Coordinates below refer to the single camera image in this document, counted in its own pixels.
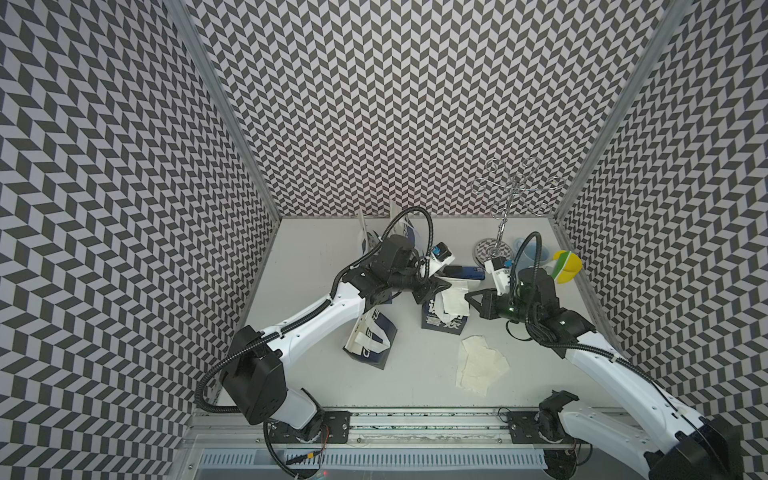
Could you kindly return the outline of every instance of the ventilation grille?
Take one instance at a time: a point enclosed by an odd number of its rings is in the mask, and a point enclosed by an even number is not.
[[[285,459],[308,449],[277,450]],[[458,470],[547,468],[540,449],[328,449],[323,467],[365,470]],[[205,449],[200,468],[276,468],[265,449]],[[317,458],[291,465],[317,468]]]

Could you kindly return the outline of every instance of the mounting plate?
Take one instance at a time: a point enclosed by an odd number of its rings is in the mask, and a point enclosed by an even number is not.
[[[534,445],[552,445],[538,434],[538,423],[536,422],[538,410],[507,412],[507,429],[512,437],[512,443],[528,443]],[[576,443],[584,443],[584,440],[575,439]],[[557,445],[573,444],[574,438],[566,434]]]
[[[321,425],[327,426],[330,430],[329,444],[346,443],[349,436],[349,419],[351,417],[352,414],[345,410],[331,410],[323,413],[323,423]],[[283,422],[273,423],[273,428],[270,430],[270,441],[272,443],[306,443],[300,440],[297,430]],[[314,440],[312,443],[320,443],[320,440]]]
[[[472,256],[475,258],[475,263],[477,263],[480,268],[485,268],[485,261],[493,258],[493,250],[495,250],[495,248],[495,238],[484,238],[477,242],[472,248]],[[496,256],[506,258],[511,257],[512,247],[504,242],[501,242],[501,244],[498,246],[498,253]]]

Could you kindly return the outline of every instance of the clear plastic cup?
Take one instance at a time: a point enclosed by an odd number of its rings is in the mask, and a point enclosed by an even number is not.
[[[518,250],[520,250],[520,246],[523,244],[523,241],[525,241],[525,238],[516,238],[515,241],[512,243],[512,249],[514,250],[514,253],[512,254],[512,260],[515,259],[515,255],[517,255]],[[520,256],[520,260],[518,261],[518,264],[515,266],[515,272],[520,273],[520,270],[524,270],[526,268],[529,268],[530,266],[533,266],[533,260],[536,256],[536,239],[531,238],[531,241],[528,242],[528,245],[525,246],[525,250],[523,250],[523,254]],[[550,260],[549,258],[549,249],[546,245],[541,245],[541,260],[539,261],[538,265],[540,267],[543,267],[545,263],[547,263]]]

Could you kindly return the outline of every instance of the white table surface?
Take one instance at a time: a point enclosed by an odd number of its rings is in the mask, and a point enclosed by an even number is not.
[[[382,232],[387,219],[368,219]],[[426,221],[415,225],[426,235]],[[445,242],[456,255],[455,265],[474,265],[472,246],[484,237],[495,237],[498,220],[491,218],[434,219],[435,243]],[[269,255],[247,325],[255,330],[278,323],[312,301],[326,295],[336,273],[359,257],[356,219],[283,220]],[[533,230],[553,253],[558,248],[554,232],[544,218],[512,218],[505,241],[512,244]],[[480,288],[489,288],[486,279]],[[557,285],[561,306],[590,318],[573,282]],[[392,305],[379,306],[398,328],[384,370],[355,361],[342,350],[353,322],[341,326],[313,346],[286,374],[294,389],[306,388],[328,407],[534,407],[552,390],[568,390],[594,407],[616,407],[618,403],[581,370],[534,342],[512,339],[503,319],[481,319],[472,311],[462,334],[421,328],[421,310],[411,293],[404,292]],[[521,325],[512,332],[527,338]],[[473,335],[485,337],[488,346],[499,350],[510,370],[493,383],[483,397],[455,386],[458,346]],[[233,405],[222,391],[218,405]]]

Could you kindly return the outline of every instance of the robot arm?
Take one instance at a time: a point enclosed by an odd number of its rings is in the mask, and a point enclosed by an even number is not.
[[[424,303],[449,288],[450,283],[433,276],[454,259],[445,244],[438,243],[427,259],[429,276],[425,278],[426,265],[418,261],[409,241],[400,235],[385,238],[375,256],[343,275],[333,298],[324,296],[258,333],[249,326],[239,330],[230,355],[259,339],[270,340],[226,364],[220,377],[223,387],[251,425],[273,419],[290,425],[300,438],[314,438],[323,411],[307,392],[286,385],[285,372],[312,345],[387,301],[393,291],[411,291],[417,303]],[[310,319],[301,323],[306,317]]]
[[[642,428],[599,413],[562,391],[539,405],[538,429],[543,438],[550,442],[562,441],[565,435],[582,439],[652,480],[739,478],[743,470],[739,429],[719,416],[706,420],[696,409],[664,393],[594,325],[560,307],[554,281],[543,269],[535,276],[532,268],[521,271],[516,287],[511,293],[491,295],[495,305],[490,310],[510,322],[525,322],[532,339],[587,373]]]

